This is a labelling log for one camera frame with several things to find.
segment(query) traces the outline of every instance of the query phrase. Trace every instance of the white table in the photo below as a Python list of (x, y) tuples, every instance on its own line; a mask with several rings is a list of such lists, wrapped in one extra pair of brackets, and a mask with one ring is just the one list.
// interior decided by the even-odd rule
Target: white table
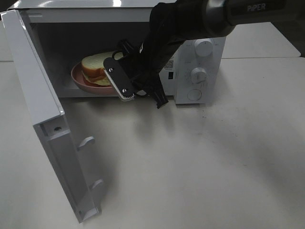
[(222, 60), (212, 107), (62, 100), (107, 183), (103, 213), (80, 225), (13, 63), (0, 68), (1, 229), (305, 227), (305, 59)]
[[(299, 57), (301, 53), (271, 23), (238, 25), (227, 37), (223, 58)], [(0, 61), (12, 61), (0, 21)]]

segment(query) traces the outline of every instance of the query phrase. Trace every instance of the microwave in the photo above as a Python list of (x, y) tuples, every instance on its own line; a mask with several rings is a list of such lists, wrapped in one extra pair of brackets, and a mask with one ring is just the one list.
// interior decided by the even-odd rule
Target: microwave
[[(122, 39), (140, 45), (158, 2), (19, 0), (1, 13), (33, 128), (79, 222), (101, 212), (103, 179), (84, 175), (79, 153), (95, 140), (75, 143), (60, 98), (102, 96), (78, 88), (72, 68), (86, 56), (115, 50)], [(160, 79), (176, 104), (212, 102), (225, 39), (186, 41), (168, 61)]]

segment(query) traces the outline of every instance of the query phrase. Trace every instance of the microwave door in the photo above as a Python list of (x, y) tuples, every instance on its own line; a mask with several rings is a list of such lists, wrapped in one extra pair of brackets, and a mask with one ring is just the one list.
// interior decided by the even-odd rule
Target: microwave door
[(9, 46), (33, 127), (79, 222), (99, 213), (100, 202), (94, 196), (102, 180), (88, 184), (79, 161), (79, 153), (93, 137), (74, 143), (65, 112), (48, 78), (38, 50), (32, 42), (31, 25), (17, 10), (1, 14)]

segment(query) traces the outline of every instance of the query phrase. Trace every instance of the plate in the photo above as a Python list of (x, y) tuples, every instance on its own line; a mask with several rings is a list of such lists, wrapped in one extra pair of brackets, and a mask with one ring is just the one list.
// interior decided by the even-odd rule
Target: plate
[(85, 92), (106, 96), (117, 95), (115, 89), (112, 86), (99, 86), (85, 80), (81, 72), (81, 62), (72, 68), (71, 77), (78, 88)]

